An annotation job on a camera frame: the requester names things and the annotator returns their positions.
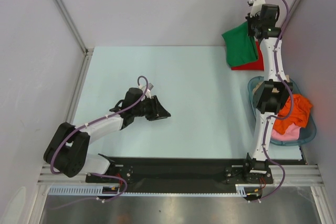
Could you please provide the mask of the green t-shirt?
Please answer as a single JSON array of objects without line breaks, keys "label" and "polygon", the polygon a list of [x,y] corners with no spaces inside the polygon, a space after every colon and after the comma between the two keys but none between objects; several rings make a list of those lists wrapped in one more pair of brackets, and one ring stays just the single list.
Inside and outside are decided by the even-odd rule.
[{"label": "green t-shirt", "polygon": [[226,45],[226,61],[230,67],[239,67],[258,60],[256,42],[248,35],[247,22],[224,32],[222,38]]}]

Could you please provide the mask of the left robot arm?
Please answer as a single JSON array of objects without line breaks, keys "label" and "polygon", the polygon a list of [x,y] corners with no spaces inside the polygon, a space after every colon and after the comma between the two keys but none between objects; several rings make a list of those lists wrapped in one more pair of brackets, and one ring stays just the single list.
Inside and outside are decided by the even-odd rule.
[{"label": "left robot arm", "polygon": [[107,115],[83,126],[68,122],[60,124],[43,159],[53,174],[64,174],[69,178],[80,173],[98,174],[103,181],[110,182],[116,175],[113,160],[103,154],[89,154],[89,145],[128,127],[137,117],[156,121],[170,116],[157,96],[151,95],[145,87],[130,88]]}]

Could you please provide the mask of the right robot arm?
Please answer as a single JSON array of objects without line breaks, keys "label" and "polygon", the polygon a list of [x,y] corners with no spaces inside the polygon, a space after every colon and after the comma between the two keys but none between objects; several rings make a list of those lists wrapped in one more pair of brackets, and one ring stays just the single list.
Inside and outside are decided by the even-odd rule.
[{"label": "right robot arm", "polygon": [[280,8],[265,0],[250,0],[251,11],[246,17],[248,35],[259,42],[264,61],[264,79],[253,92],[252,105],[256,112],[254,140],[256,146],[247,154],[242,169],[243,179],[256,183],[271,175],[268,149],[278,113],[292,99],[293,84],[286,79],[282,66],[282,30],[277,27]]}]

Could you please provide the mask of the folded red t-shirt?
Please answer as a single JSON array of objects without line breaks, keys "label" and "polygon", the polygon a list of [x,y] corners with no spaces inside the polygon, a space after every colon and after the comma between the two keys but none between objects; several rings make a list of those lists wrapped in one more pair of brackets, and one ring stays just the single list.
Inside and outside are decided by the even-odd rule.
[{"label": "folded red t-shirt", "polygon": [[260,50],[259,42],[256,41],[258,60],[241,66],[231,67],[233,71],[264,71],[264,59]]}]

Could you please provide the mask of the beige t-shirt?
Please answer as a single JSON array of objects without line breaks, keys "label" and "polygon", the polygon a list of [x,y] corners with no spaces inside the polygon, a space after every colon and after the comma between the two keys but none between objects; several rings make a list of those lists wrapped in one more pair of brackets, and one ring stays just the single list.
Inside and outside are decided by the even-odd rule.
[{"label": "beige t-shirt", "polygon": [[[287,82],[290,81],[289,75],[286,75],[286,81]],[[252,90],[252,94],[254,94],[258,90],[258,88],[261,86],[262,83],[263,81],[257,83],[257,85]],[[279,93],[279,90],[277,88],[273,88],[272,93]]]}]

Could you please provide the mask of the orange t-shirt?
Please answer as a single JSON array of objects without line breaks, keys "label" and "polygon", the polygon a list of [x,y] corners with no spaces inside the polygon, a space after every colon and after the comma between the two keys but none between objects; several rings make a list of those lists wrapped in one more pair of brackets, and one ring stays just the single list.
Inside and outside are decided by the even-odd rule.
[{"label": "orange t-shirt", "polygon": [[284,135],[287,128],[294,124],[298,127],[306,127],[309,121],[310,111],[313,105],[309,99],[301,94],[293,94],[293,109],[289,117],[285,120],[276,119],[273,129]]}]

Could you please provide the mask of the pink t-shirt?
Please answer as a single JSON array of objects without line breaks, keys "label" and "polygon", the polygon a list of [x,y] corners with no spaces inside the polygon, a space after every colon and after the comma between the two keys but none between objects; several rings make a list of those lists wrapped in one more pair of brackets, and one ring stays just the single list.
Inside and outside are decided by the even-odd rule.
[{"label": "pink t-shirt", "polygon": [[301,127],[291,124],[288,126],[284,134],[280,134],[276,130],[272,130],[271,138],[276,141],[296,141],[299,139]]}]

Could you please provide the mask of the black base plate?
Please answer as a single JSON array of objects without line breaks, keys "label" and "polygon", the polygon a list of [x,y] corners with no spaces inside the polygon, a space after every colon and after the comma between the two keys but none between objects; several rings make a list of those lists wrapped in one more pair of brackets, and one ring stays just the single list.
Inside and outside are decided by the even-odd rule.
[{"label": "black base plate", "polygon": [[190,188],[210,186],[218,188],[220,184],[271,185],[272,174],[256,183],[249,183],[243,177],[245,159],[209,159],[209,158],[126,158],[112,157],[113,166],[107,171],[108,177],[88,175],[87,183],[112,184],[117,182],[110,176],[120,176],[129,186],[159,186],[162,188]]}]

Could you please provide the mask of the aluminium front rail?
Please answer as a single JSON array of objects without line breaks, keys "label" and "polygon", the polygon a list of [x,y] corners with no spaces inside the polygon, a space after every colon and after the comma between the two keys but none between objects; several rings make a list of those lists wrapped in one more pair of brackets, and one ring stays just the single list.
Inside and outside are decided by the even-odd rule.
[{"label": "aluminium front rail", "polygon": [[[283,186],[324,186],[320,170],[317,165],[284,165],[285,180]],[[88,185],[86,174],[78,174],[69,178],[63,174],[52,174],[50,166],[42,167],[37,185]]]}]

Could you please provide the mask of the aluminium frame post left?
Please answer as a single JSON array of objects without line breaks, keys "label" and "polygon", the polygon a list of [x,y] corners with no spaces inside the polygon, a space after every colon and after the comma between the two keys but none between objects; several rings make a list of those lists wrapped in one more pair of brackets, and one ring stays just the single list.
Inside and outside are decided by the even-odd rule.
[{"label": "aluminium frame post left", "polygon": [[77,46],[80,48],[81,52],[86,55],[88,52],[88,48],[86,47],[84,40],[82,39],[82,36],[80,35],[77,26],[71,16],[71,14],[68,11],[68,8],[66,7],[63,0],[53,0],[56,8],[58,9],[60,15],[62,16],[66,26],[68,27],[70,33],[72,34]]}]

